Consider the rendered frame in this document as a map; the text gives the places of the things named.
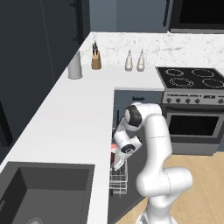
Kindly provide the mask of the oven door with window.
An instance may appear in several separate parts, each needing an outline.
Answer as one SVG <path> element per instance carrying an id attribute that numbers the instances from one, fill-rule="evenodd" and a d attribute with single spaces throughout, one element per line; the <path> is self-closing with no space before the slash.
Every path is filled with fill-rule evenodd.
<path id="1" fill-rule="evenodd" d="M 224 115 L 169 111 L 166 116 L 171 141 L 183 144 L 219 144 L 224 134 Z"/>

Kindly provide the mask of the black fridge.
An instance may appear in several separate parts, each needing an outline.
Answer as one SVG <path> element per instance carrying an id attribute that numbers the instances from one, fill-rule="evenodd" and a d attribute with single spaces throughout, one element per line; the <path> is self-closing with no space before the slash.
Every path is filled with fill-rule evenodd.
<path id="1" fill-rule="evenodd" d="M 89 0 L 0 0 L 0 164 L 89 33 Z"/>

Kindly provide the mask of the blue-grey drawer front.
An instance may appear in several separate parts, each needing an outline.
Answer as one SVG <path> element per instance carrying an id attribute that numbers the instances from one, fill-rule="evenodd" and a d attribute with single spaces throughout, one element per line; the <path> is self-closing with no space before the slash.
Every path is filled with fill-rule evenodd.
<path id="1" fill-rule="evenodd" d="M 132 101 L 132 97 L 144 97 L 144 101 Z M 114 104 L 118 106 L 129 106 L 133 102 L 160 103 L 163 93 L 161 91 L 137 91 L 137 90 L 116 90 Z"/>

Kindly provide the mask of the black microwave oven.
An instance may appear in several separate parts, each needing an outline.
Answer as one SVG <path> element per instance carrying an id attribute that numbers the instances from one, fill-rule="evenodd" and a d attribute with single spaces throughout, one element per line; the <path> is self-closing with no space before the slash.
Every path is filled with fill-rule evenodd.
<path id="1" fill-rule="evenodd" d="M 224 34 L 224 0 L 173 0 L 169 32 Z"/>

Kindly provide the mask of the dark grey dishwasher door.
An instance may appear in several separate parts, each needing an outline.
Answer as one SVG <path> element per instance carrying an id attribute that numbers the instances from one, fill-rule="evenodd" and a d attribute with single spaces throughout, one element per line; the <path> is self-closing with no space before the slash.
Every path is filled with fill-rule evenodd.
<path id="1" fill-rule="evenodd" d="M 146 162 L 146 148 L 143 145 L 128 160 L 128 189 L 127 193 L 119 196 L 114 194 L 108 199 L 108 224 L 115 224 L 127 212 L 141 202 L 144 197 L 139 194 L 136 179 Z"/>

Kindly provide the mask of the dark grey sink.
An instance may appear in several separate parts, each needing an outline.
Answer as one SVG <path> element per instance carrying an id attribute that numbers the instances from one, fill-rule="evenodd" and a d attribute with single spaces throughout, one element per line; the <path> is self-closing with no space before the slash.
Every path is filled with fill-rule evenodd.
<path id="1" fill-rule="evenodd" d="M 88 224 L 92 164 L 9 162 L 0 172 L 0 224 Z"/>

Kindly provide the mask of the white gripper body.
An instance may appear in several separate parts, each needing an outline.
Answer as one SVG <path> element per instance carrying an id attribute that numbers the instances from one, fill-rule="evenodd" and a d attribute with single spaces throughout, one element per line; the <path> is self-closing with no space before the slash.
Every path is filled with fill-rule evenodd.
<path id="1" fill-rule="evenodd" d="M 126 155 L 120 151 L 115 154 L 114 169 L 118 171 L 124 164 Z"/>

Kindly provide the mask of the black hob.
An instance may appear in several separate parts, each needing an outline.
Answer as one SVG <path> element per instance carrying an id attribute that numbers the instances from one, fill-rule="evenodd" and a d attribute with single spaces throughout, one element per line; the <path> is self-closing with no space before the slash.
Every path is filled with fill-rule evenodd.
<path id="1" fill-rule="evenodd" d="M 213 68 L 157 67 L 167 88 L 224 90 L 224 77 Z"/>

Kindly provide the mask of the white shaker bottle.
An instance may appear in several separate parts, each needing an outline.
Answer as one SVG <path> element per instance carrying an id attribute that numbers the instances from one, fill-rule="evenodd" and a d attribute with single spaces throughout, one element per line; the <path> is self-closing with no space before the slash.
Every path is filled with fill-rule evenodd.
<path id="1" fill-rule="evenodd" d="M 142 72 L 144 70 L 144 51 L 141 51 L 136 69 L 138 72 Z"/>
<path id="2" fill-rule="evenodd" d="M 125 70 L 130 72 L 132 68 L 133 68 L 133 63 L 132 63 L 131 51 L 129 51 L 128 56 L 126 58 L 126 62 L 125 62 Z"/>

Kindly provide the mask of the grey paper towel roll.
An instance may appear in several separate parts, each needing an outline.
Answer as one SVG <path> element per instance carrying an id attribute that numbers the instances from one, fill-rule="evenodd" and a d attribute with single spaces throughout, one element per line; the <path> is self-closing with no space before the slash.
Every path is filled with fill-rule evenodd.
<path id="1" fill-rule="evenodd" d="M 68 64 L 68 78 L 71 80 L 78 80 L 82 78 L 80 52 L 77 52 Z"/>

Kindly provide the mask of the wooden knife block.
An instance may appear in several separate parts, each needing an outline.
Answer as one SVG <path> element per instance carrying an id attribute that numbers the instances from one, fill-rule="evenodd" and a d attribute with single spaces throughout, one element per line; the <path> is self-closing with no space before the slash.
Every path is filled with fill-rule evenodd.
<path id="1" fill-rule="evenodd" d="M 101 55 L 98 49 L 98 45 L 96 43 L 93 43 L 93 55 L 91 66 L 94 70 L 100 70 L 102 68 Z"/>

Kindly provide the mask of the blue-grey wall cupboard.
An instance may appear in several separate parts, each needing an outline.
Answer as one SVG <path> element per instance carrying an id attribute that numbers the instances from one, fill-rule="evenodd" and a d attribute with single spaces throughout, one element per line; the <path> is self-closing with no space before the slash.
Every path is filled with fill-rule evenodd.
<path id="1" fill-rule="evenodd" d="M 92 32 L 163 33 L 172 0 L 89 0 Z"/>

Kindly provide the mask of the steel oven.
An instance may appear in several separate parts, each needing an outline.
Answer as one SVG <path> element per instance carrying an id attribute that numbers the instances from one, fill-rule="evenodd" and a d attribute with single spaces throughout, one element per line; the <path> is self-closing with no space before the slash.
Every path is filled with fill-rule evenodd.
<path id="1" fill-rule="evenodd" d="M 171 98 L 171 102 L 167 103 L 166 99 Z M 218 100 L 224 100 L 224 91 L 211 91 L 211 90 L 166 90 L 164 92 L 163 100 L 161 103 L 161 108 L 163 110 L 163 115 L 166 118 L 167 111 L 164 106 L 171 107 L 194 107 L 194 108 L 224 108 L 224 103 L 219 104 Z M 176 155 L 202 155 L 202 156 L 212 156 L 218 149 L 220 143 L 210 144 L 210 143 L 173 143 L 172 151 Z"/>

